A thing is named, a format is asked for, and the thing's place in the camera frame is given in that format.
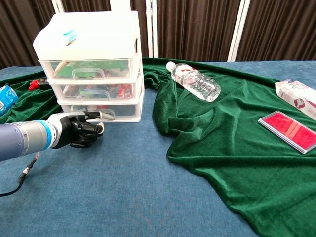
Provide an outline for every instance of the plastic water bottle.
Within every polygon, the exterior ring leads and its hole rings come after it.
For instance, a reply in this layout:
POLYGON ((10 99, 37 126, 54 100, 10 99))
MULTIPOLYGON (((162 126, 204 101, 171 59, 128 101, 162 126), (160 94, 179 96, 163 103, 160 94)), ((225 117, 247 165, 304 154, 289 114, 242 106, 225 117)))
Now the plastic water bottle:
POLYGON ((175 82, 202 100, 212 102, 221 93, 221 87, 213 78, 201 74, 187 64, 168 62, 166 68, 175 82))

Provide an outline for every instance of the blue can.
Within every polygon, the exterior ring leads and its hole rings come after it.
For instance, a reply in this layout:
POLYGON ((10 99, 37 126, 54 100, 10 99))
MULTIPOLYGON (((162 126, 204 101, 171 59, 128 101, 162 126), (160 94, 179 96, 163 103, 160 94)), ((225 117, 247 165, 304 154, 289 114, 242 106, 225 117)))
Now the blue can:
POLYGON ((11 108, 11 106, 18 100, 15 91, 8 85, 0 88, 0 116, 11 108))

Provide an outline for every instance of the water bottle cap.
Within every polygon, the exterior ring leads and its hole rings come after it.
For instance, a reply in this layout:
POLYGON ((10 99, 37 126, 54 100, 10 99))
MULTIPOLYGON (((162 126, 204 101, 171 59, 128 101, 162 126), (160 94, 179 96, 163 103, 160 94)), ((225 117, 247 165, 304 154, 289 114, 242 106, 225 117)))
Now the water bottle cap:
POLYGON ((174 62, 168 62, 167 65, 166 65, 166 68, 168 71, 171 72, 171 70, 173 69, 174 65, 176 65, 174 62))

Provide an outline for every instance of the cardboard box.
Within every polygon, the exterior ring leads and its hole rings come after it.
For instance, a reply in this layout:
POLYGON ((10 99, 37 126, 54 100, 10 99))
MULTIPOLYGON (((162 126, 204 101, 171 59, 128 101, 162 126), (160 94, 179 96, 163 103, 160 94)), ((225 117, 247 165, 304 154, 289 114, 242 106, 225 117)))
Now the cardboard box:
POLYGON ((315 90, 299 81, 285 80, 276 83, 276 94, 316 121, 315 90))
POLYGON ((10 86, 0 88, 0 116, 11 108, 11 106, 18 100, 18 96, 10 86))

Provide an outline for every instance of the white pole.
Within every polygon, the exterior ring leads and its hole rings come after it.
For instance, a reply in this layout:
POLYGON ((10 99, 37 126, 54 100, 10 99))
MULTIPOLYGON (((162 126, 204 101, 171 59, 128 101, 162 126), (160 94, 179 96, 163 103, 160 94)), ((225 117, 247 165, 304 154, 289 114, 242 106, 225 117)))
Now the white pole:
POLYGON ((240 5, 239 5, 239 11, 235 23, 235 29, 233 33, 233 38, 231 42, 231 47, 229 50, 229 55, 228 55, 228 62, 234 62, 236 60, 236 56, 238 53, 238 48, 243 32, 243 27, 246 22, 247 14, 248 14, 248 9, 250 5, 250 0, 241 0, 240 5))
POLYGON ((153 28, 152 28, 152 7, 151 0, 146 0, 146 18, 147 18, 147 38, 148 38, 148 56, 153 57, 153 28))
POLYGON ((157 0, 153 2, 153 42, 154 42, 154 58, 158 58, 158 37, 157 37, 157 0))
POLYGON ((63 2, 61 0, 51 0, 56 13, 65 12, 63 2))
POLYGON ((130 11, 130 0, 110 0, 111 11, 130 11))

